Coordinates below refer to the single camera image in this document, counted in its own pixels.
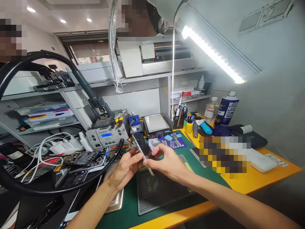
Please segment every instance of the smartphone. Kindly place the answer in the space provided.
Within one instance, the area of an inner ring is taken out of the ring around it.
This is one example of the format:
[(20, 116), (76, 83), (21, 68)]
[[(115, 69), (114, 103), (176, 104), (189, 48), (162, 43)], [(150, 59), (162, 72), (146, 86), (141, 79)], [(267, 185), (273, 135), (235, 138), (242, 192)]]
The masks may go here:
[[(152, 150), (142, 134), (134, 133), (132, 135), (132, 139), (136, 144), (136, 146), (138, 147), (139, 151), (143, 154), (142, 160), (146, 160), (146, 159), (157, 160), (156, 157), (152, 156)], [(156, 174), (156, 171), (153, 172), (150, 168), (148, 168), (148, 170), (152, 176)]]

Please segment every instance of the white roll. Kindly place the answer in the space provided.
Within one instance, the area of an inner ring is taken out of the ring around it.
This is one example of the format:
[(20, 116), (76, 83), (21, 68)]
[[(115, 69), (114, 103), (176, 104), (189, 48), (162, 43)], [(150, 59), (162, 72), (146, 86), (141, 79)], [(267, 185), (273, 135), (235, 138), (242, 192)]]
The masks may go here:
[(243, 134), (247, 134), (253, 131), (253, 127), (251, 125), (247, 125), (244, 127), (241, 127)]

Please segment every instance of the circuit board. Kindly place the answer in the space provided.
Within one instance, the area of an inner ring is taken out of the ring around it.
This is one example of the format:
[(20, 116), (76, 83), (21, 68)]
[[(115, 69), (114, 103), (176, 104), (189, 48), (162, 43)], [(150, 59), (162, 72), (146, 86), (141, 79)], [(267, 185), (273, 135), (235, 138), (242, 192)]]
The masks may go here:
[(102, 164), (104, 155), (108, 148), (103, 148), (94, 152), (75, 151), (64, 161), (65, 165), (78, 165), (83, 167), (93, 167)]
[[(103, 165), (106, 165), (109, 163), (109, 161), (116, 155), (115, 154), (115, 151), (117, 150), (119, 146), (118, 145), (115, 145), (115, 146), (111, 146), (109, 147), (109, 150), (108, 152), (106, 153), (105, 157), (104, 157), (104, 160), (103, 160)], [(131, 143), (125, 143), (123, 145), (123, 148), (122, 148), (122, 155), (126, 152), (128, 152), (130, 149), (132, 148), (132, 145)], [(115, 161), (119, 161), (121, 159), (121, 156), (119, 155), (117, 157), (117, 159), (115, 159)]]

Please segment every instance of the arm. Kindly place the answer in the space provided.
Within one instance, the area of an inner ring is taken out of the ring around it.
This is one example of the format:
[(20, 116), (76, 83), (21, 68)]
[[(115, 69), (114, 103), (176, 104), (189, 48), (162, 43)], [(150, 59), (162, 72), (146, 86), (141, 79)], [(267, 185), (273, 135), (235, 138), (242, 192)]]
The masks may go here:
[(160, 161), (147, 159), (143, 163), (145, 166), (157, 169), (172, 180), (188, 186), (246, 228), (301, 228), (275, 209), (189, 171), (170, 147), (159, 144), (152, 155), (156, 158), (164, 155), (164, 158)]
[(115, 195), (125, 187), (139, 168), (143, 155), (137, 148), (125, 153), (108, 180), (104, 181), (66, 229), (95, 229)]

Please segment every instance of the green anti-static mat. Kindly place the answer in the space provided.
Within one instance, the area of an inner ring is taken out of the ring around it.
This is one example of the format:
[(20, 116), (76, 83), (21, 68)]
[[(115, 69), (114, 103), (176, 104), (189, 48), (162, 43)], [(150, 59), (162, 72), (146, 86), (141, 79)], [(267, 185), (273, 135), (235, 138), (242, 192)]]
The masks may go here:
[[(199, 176), (207, 178), (211, 181), (219, 183), (223, 186), (230, 188), (227, 182), (212, 168), (203, 168), (201, 164), (196, 160), (193, 154), (189, 151), (193, 148), (193, 144), (184, 136), (184, 134), (178, 130), (174, 133), (181, 134), (187, 147), (176, 149), (177, 155), (183, 154), (187, 162), (190, 164), (192, 170)], [(123, 205), (119, 211), (105, 214), (97, 229), (124, 229), (137, 226), (147, 221), (153, 220), (160, 216), (176, 212), (194, 205), (207, 201), (199, 194), (193, 194), (178, 200), (174, 203), (168, 204), (164, 207), (158, 208), (154, 211), (146, 213), (144, 215), (138, 215), (138, 194), (137, 194), (137, 176), (135, 175), (130, 182), (124, 188)]]

